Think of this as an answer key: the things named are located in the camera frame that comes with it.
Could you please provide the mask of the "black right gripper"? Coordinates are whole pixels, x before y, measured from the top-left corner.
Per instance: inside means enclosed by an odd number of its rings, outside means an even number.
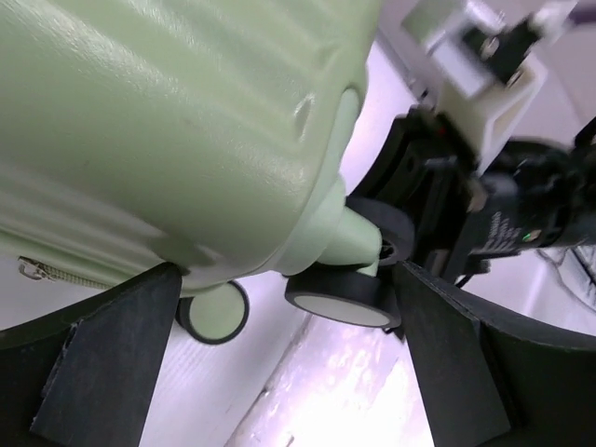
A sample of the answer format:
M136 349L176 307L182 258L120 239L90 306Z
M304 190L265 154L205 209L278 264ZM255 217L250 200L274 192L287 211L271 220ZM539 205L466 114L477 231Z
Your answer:
M348 197L348 207L381 230L380 279L389 279L399 261L444 279L488 272L488 262L455 251L475 167L445 115L415 106L394 119L381 152Z

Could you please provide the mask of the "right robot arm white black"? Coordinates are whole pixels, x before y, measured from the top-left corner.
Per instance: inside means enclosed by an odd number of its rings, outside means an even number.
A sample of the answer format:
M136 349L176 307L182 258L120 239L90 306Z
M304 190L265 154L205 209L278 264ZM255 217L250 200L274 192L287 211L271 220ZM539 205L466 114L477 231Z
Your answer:
M511 139L481 169L445 114L397 117L347 206L383 236L380 265L410 261L449 282L493 259L595 241L595 127L571 149Z

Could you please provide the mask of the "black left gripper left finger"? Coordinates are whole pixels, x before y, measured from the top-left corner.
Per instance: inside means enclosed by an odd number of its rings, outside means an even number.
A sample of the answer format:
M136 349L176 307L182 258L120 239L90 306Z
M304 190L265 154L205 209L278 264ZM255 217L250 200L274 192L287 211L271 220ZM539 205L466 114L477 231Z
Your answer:
M139 445L181 287L160 264L3 330L2 445Z

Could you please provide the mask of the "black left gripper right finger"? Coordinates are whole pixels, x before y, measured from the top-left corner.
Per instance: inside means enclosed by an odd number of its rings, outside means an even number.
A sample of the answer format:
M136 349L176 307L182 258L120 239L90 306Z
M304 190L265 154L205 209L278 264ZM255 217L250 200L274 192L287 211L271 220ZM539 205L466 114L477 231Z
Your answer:
M393 281L435 445L594 445L594 336L518 314L415 264L398 264Z

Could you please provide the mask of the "green suitcase blue lining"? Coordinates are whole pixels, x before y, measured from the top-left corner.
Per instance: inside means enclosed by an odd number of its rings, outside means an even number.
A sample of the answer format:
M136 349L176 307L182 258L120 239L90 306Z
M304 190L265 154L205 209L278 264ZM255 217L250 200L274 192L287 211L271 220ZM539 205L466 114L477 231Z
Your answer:
M379 1L5 1L1 252L113 287L155 265L238 309L238 278L359 326L400 215L346 196Z

